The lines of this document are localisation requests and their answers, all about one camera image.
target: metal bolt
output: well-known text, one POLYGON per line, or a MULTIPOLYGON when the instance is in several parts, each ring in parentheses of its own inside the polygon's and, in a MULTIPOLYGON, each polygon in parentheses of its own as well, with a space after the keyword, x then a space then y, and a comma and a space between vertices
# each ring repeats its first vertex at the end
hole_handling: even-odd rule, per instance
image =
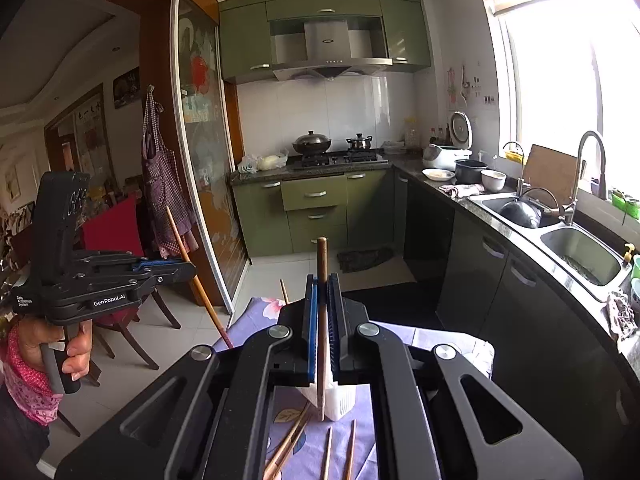
POLYGON ((198 345, 191 349, 191 359, 194 361, 206 361, 212 355, 213 352, 207 345, 198 345))
POLYGON ((380 327, 378 325, 374 325, 373 323, 363 323, 358 326, 358 332, 360 332, 362 335, 372 337, 380 333, 380 327))
POLYGON ((269 328, 269 335, 274 339, 282 339, 288 336, 289 332, 289 327, 284 325, 273 325, 269 328))
POLYGON ((450 345, 438 345, 436 346, 435 352, 440 359, 444 359, 445 361, 449 361, 456 356, 456 349, 450 345))

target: white plate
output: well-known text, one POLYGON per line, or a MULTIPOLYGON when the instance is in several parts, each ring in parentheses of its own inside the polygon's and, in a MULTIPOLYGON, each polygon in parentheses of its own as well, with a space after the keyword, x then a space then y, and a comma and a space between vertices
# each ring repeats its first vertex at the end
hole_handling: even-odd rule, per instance
POLYGON ((451 180, 453 177, 456 176, 455 173, 453 173, 453 171, 447 171, 447 170, 422 170, 422 174, 431 179, 431 180, 435 180, 436 182, 444 182, 445 180, 451 180))

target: wooden chopstick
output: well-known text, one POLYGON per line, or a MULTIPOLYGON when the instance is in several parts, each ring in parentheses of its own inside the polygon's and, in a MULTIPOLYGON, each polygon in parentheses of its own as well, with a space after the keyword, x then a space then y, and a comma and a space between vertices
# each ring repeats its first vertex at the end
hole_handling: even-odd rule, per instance
MULTIPOLYGON (((175 226, 174 216, 171 214, 171 210, 169 209, 169 206, 166 207, 166 214, 169 217, 169 223, 171 224, 171 229, 174 231, 175 241, 178 244, 178 247, 180 247, 180 254, 182 255, 182 259, 185 262, 190 262, 191 259, 189 258, 187 249, 184 248, 184 244, 180 239, 180 233, 178 232, 178 228, 175 226)), ((218 332, 220 332, 220 336, 225 341, 226 346, 228 348, 233 348, 234 346, 231 344, 231 339, 229 339, 229 336, 226 334, 226 330, 222 326, 222 323, 220 323, 220 320, 218 319, 218 314, 216 314, 216 311, 213 309, 213 305, 209 301, 209 297, 207 296, 207 293, 204 291, 204 287, 202 286, 202 283, 200 283, 200 279, 198 275, 196 274, 191 281, 193 285, 195 285, 198 293, 200 294, 200 297, 203 299, 204 306, 207 309, 207 313, 209 314, 209 317, 213 321, 213 324, 218 329, 218 332)))
POLYGON ((309 401, 307 401, 306 404, 305 404, 305 407, 302 408, 302 411, 298 415, 298 418, 291 425, 291 428, 289 428, 289 432, 282 439, 282 442, 278 446, 278 449, 276 449, 276 451, 273 453, 273 456, 270 458, 268 464, 264 468, 264 474, 262 475, 263 480, 270 480, 274 476, 273 472, 276 470, 276 468, 278 466, 277 465, 278 460, 286 452, 287 445, 289 444, 289 442, 291 441, 291 439, 295 435, 296 431, 300 427, 300 424, 302 423, 303 418, 305 418, 306 412, 309 411, 309 407, 310 406, 311 406, 311 403, 309 401))
POLYGON ((344 466, 344 480, 351 480, 351 470, 353 469, 353 451, 356 444, 356 419, 351 421, 351 439, 349 440, 349 450, 347 452, 347 462, 344 466))
POLYGON ((302 432, 305 431, 306 424, 309 422, 310 419, 311 419, 310 415, 305 417, 304 422, 300 425, 300 427, 296 431, 296 434, 289 441, 289 445, 287 446, 287 449, 284 453, 284 456, 282 457, 282 460, 280 460, 280 463, 277 465, 276 469, 273 472, 273 475, 271 476, 271 478, 269 478, 269 480, 274 480, 276 476, 278 476, 278 473, 284 467, 285 463, 293 453, 293 449, 296 447, 298 439, 300 438, 300 435, 302 435, 302 432))
POLYGON ((322 464, 322 477, 321 480, 329 480, 329 460, 331 457, 331 436, 334 432, 334 427, 329 426, 329 431, 326 434, 326 447, 324 448, 324 463, 322 464))
POLYGON ((287 289, 286 289, 286 287, 284 286, 284 282, 282 281, 282 279, 280 280, 280 288, 282 289, 282 296, 283 296, 283 298, 284 298, 284 302, 285 302, 286 304, 289 304, 289 297, 288 297, 288 295, 287 295, 287 289))
POLYGON ((328 319, 326 313, 326 282, 328 277, 326 238, 318 238, 318 418, 324 420, 324 393, 326 390, 326 345, 329 333, 328 319))

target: stainless steel sink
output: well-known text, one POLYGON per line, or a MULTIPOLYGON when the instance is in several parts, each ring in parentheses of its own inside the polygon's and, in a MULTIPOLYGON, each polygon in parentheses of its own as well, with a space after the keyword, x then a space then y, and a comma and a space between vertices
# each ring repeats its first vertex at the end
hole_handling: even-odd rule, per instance
POLYGON ((492 216, 524 236, 546 253, 596 300, 605 302, 610 291, 618 288, 631 272, 622 258, 580 226, 554 221, 538 229, 521 227, 501 216, 500 208, 517 199, 515 193, 470 197, 492 216))

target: purple floral tablecloth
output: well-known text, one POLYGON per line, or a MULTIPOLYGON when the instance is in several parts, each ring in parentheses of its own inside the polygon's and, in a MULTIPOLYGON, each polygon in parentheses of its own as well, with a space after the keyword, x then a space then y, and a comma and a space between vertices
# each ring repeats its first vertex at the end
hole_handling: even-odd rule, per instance
MULTIPOLYGON (((229 338, 235 346, 244 344, 247 338, 265 327, 276 323, 282 300, 252 298, 244 314, 228 330, 229 338)), ((395 332, 406 344, 431 349, 441 343, 455 346, 484 375, 491 375, 494 348, 487 342, 473 336, 457 333, 427 330, 409 326, 379 323, 395 332)), ((224 351, 225 343, 215 343, 216 351, 224 351)), ((306 403, 305 397, 295 388, 277 387, 274 395, 273 423, 269 432, 267 458, 278 447, 306 403)), ((337 422, 311 420, 300 437, 293 455, 289 458, 277 480, 317 480, 320 477, 326 432, 334 427, 329 478, 343 478, 347 446, 351 434, 351 421, 357 420, 356 443, 352 478, 375 480, 378 478, 376 463, 376 442, 371 413, 371 397, 367 385, 358 386, 356 405, 337 422)))

